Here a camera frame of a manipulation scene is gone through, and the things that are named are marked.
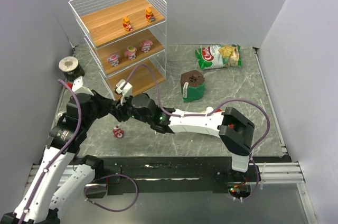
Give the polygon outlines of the pink pig purple bow toy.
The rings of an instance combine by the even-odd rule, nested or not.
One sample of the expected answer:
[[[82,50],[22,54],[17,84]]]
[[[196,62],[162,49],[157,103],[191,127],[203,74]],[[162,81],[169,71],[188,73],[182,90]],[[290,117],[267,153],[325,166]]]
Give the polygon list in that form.
[[[151,40],[144,40],[139,46],[142,52],[147,53],[150,51],[152,45],[153,42]]]

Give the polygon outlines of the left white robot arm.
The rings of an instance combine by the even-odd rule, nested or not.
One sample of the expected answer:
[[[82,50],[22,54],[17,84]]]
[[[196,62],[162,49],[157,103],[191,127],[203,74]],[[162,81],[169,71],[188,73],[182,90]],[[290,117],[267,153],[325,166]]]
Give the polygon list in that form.
[[[120,101],[105,98],[95,91],[73,94],[66,112],[50,131],[41,165],[21,203],[6,213],[1,223],[60,223],[71,199],[104,171],[103,161],[86,156],[70,178],[59,186],[60,179],[87,137],[96,119],[108,114],[118,121],[128,119]]]

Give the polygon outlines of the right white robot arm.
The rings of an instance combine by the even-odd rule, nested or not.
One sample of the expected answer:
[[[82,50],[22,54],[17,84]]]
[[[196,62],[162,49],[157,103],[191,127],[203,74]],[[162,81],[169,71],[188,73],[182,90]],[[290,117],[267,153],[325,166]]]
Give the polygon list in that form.
[[[235,108],[227,107],[225,111],[208,108],[204,113],[161,108],[147,94],[122,97],[117,108],[123,120],[134,118],[149,124],[158,133],[198,133],[217,137],[231,153],[231,168],[242,173],[248,170],[255,125]]]

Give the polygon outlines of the small orange bear toy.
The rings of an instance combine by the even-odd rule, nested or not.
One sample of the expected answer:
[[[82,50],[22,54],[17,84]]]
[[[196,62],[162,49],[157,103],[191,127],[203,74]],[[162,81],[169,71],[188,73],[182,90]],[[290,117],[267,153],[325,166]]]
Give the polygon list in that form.
[[[148,22],[153,22],[155,21],[155,15],[150,7],[146,8],[145,10],[145,17]]]

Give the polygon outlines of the pink bear green hat toy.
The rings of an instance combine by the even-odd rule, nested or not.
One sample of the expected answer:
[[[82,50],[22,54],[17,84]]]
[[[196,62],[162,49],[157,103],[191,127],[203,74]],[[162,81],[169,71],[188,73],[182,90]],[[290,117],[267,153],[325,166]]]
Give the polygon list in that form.
[[[134,60],[136,58],[136,52],[137,52],[137,48],[134,46],[128,46],[126,51],[124,52],[124,56],[128,59],[128,60]]]

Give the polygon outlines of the orange bear red shirt toy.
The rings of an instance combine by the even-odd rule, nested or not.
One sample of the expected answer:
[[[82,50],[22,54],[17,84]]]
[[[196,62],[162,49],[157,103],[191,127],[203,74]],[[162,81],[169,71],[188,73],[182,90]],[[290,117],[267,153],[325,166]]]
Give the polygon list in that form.
[[[125,31],[129,32],[129,31],[133,30],[133,27],[132,27],[128,17],[123,17],[122,21],[123,21],[123,27],[124,27]]]

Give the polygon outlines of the pink blue bear toy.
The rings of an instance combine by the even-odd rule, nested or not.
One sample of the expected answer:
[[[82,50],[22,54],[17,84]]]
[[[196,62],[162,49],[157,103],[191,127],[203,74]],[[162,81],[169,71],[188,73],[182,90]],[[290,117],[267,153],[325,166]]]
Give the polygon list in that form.
[[[107,61],[112,67],[118,66],[119,65],[119,54],[118,53],[110,54],[109,57],[107,58]]]

